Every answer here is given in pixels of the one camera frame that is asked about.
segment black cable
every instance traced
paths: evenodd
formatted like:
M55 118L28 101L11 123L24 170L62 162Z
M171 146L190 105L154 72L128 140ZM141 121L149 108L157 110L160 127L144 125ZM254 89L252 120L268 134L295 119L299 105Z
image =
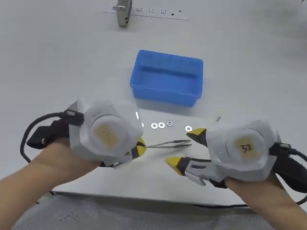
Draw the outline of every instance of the black cable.
M302 158L305 162L307 162L307 156L299 151L297 151L296 149L292 149L291 151L291 155L293 156L299 156L300 158ZM302 205L303 203L307 202L307 195L301 199L300 201L297 202L298 205Z
M54 118L54 117L59 117L59 118L62 118L64 117L64 113L63 112L60 112L60 113L51 113L51 114L47 114L47 115L44 115L44 116L41 116L39 117L38 119L34 120L28 127L27 129L25 130L24 132L24 136L23 136L23 139L21 141L21 144L20 144L20 154L21 156L28 162L30 163L31 160L30 158L26 155L26 153L24 152L24 147L25 147L25 144L27 142L27 139L28 139L28 136L31 132L31 130L37 125L39 124L40 122L42 121L45 121L49 118Z
M299 156L300 158L302 158L305 162L307 162L307 156L299 151L297 151L296 149L292 149L293 151L291 151L291 155L293 156Z

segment metal object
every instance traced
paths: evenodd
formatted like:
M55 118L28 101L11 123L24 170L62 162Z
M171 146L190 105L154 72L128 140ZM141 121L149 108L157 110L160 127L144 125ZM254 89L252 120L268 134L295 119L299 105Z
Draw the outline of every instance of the metal object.
M191 140L173 140L173 141L163 142L163 143L156 144L156 145L146 146L146 148L147 149L177 149L177 148L183 148L183 147L191 146L192 144L182 144L182 143L188 143L190 141ZM162 146L162 145L167 145L167 144L177 144L177 145Z
M116 6L116 15L119 26L128 26L131 9L132 0L118 0Z
M159 126L159 128L165 128L165 124L164 124L163 122L160 122L160 123L158 124L158 126Z
M173 126L174 123L171 120L169 120L169 121L166 122L166 124L167 124L167 126L171 127L171 126Z
M218 116L216 119L215 119L215 122L218 122L219 120L221 120L221 116Z
M191 127L191 126L186 126L186 131L187 131L187 132L192 131L192 127Z
M157 129L158 128L158 124L157 123L152 123L150 127L152 129Z
M110 4L108 1L102 1L100 4L100 9L103 13L117 13L117 5ZM184 9L166 9L166 8L156 8L156 7L135 7L133 6L130 15L140 16L140 17L151 17L151 18L164 18L173 20L190 20L188 12Z

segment white surface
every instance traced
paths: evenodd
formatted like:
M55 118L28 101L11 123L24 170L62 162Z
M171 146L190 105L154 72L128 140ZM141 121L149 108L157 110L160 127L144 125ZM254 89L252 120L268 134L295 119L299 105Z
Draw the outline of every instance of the white surface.
M205 79L203 96L191 109L142 101L139 107L186 115L187 119L219 115L221 121L266 114L283 141L307 152L307 20L302 25L302 17L296 17L299 12L302 15L300 0L134 0L135 5L154 2L166 9L176 5L187 10L191 19L132 16L126 29L118 28L113 14L102 13L102 2L0 1L1 177L25 165L19 144L24 129L37 116L62 111L80 94L132 98L129 80L140 49L201 58ZM37 153L26 151L31 157ZM133 164L137 162L125 169L132 174ZM116 181L112 178L120 176L96 170L87 193L199 204L240 201L224 190L208 196L207 188L196 189L192 182L184 183L186 178L175 175L180 183L167 186L172 181L166 176L173 177L173 172L166 166L150 172L136 178L123 174ZM85 186L76 181L61 188L73 191L76 187L78 192Z
M116 13L116 6L117 6L116 4L110 5L109 2L106 1L104 5L101 7L101 9L103 10L103 13ZM139 5L133 4L130 14L134 16L143 16L151 18L189 20L189 17L184 10L156 8L154 5L149 7L141 7Z

